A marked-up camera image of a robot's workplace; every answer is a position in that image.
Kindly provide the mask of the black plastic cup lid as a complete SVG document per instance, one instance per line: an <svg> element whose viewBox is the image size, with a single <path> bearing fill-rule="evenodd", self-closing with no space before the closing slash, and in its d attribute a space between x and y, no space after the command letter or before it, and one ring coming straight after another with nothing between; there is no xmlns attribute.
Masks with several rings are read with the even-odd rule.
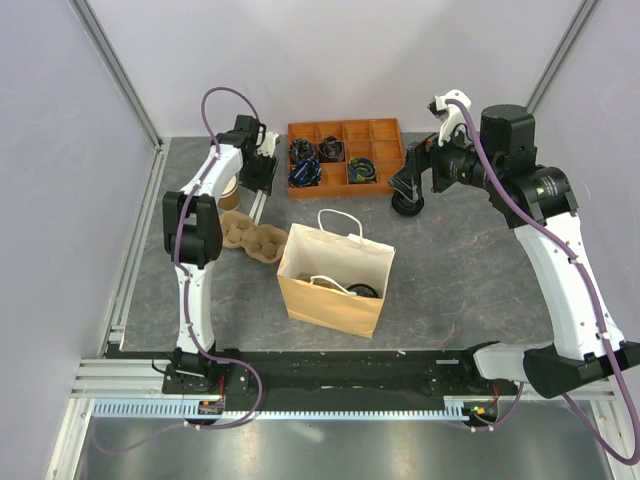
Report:
<svg viewBox="0 0 640 480"><path fill-rule="evenodd" d="M368 284L356 283L347 287L347 291L356 296L365 298L379 298L378 292Z"/></svg>

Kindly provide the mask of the pulp cardboard cup carrier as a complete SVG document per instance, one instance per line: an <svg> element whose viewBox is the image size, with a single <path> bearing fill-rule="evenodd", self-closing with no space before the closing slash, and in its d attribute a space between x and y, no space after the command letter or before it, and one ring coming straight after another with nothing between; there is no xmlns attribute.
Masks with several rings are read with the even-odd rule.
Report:
<svg viewBox="0 0 640 480"><path fill-rule="evenodd" d="M341 291L343 293L346 292L346 289L334 279L326 276L326 275L311 275L308 273L303 273L297 277L298 280L307 282L311 285L320 286L323 288L333 289L337 291Z"/></svg>

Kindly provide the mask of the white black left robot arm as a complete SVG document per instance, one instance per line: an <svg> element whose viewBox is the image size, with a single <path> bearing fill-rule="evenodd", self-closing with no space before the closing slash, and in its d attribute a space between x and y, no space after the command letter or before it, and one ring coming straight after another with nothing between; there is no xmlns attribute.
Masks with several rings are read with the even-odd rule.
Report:
<svg viewBox="0 0 640 480"><path fill-rule="evenodd" d="M254 116L239 115L234 127L214 136L207 158L180 190L162 198L164 249L179 287L180 328L164 374L165 394L210 394L222 377L215 353L210 298L213 269L223 248L218 202L235 180L256 194L251 215L271 195L278 136Z"/></svg>

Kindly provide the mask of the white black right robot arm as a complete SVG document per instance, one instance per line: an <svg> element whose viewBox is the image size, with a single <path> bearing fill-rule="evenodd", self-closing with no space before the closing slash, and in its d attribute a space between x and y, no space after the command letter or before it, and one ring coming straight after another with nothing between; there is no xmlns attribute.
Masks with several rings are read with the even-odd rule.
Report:
<svg viewBox="0 0 640 480"><path fill-rule="evenodd" d="M560 169L536 162L534 116L519 105L494 105L474 129L466 125L462 104L430 104L441 129L407 148L404 166L388 181L392 208L403 216L421 212L425 171L435 193L454 184L486 191L534 269L553 339L547 345L469 348L468 362L457 371L460 386L477 394L494 380L509 380L553 398L638 366L638 343L625 339L592 277L571 184Z"/></svg>

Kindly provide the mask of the brown paper bag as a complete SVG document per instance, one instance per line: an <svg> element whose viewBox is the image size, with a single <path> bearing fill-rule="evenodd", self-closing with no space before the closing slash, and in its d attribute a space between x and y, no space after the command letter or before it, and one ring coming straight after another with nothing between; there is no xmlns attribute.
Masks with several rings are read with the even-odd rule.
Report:
<svg viewBox="0 0 640 480"><path fill-rule="evenodd" d="M322 216L328 212L354 221L358 232L343 236L325 228ZM321 209L317 222L316 228L294 223L289 230L277 270L287 313L292 319L370 339L384 306L396 248L365 238L361 221L346 212ZM326 275L346 292L298 280L303 273ZM370 285L379 298L350 294L347 287L356 283Z"/></svg>

